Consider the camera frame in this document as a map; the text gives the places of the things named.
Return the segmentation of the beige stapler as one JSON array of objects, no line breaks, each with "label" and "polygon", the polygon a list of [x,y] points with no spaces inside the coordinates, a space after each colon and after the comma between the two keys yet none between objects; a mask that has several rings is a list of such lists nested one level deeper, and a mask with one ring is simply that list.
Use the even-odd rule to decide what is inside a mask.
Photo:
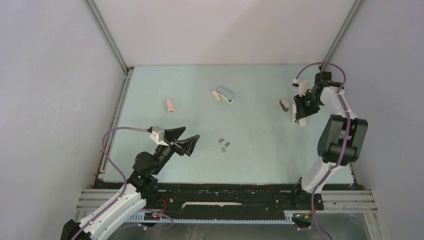
[{"label": "beige stapler", "polygon": [[291,105],[292,105],[290,103],[290,101],[286,98],[280,99],[279,104],[280,104],[280,106],[281,106],[281,108],[284,112],[288,112],[290,110]]}]

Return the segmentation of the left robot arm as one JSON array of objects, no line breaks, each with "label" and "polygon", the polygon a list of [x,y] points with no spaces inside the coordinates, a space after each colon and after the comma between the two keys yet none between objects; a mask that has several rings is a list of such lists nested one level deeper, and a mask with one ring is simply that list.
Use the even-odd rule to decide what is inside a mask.
[{"label": "left robot arm", "polygon": [[149,133],[157,144],[154,153],[140,152],[133,165],[133,172],[123,179],[117,193],[80,221],[69,220],[62,228],[62,240],[107,240],[130,216],[145,208],[153,208],[158,202],[158,179],[165,164],[174,154],[191,156],[200,135],[180,139],[186,127],[164,129],[129,127],[130,131]]}]

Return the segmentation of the white stapler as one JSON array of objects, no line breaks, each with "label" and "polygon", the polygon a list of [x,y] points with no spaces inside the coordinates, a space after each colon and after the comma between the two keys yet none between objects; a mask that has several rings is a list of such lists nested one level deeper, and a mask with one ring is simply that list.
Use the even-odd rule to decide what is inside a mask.
[{"label": "white stapler", "polygon": [[298,118],[300,115],[298,115],[298,106],[297,106],[297,99],[298,96],[296,95],[294,98],[294,103],[292,105],[292,123],[297,124],[301,127],[305,127],[307,124],[307,121],[305,118]]}]

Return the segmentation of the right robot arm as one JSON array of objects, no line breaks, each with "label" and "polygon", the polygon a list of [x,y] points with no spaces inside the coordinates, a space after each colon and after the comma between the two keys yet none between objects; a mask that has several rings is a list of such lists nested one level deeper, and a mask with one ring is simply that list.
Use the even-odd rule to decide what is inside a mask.
[{"label": "right robot arm", "polygon": [[328,71],[315,75],[314,84],[295,78],[293,122],[300,126],[306,119],[324,107],[329,112],[328,121],[317,143],[319,160],[309,172],[300,178],[300,190],[291,194],[291,204],[304,209],[311,202],[311,195],[319,194],[328,178],[336,171],[358,160],[361,153],[368,121],[359,118],[350,108],[345,97],[344,84],[332,80]]}]

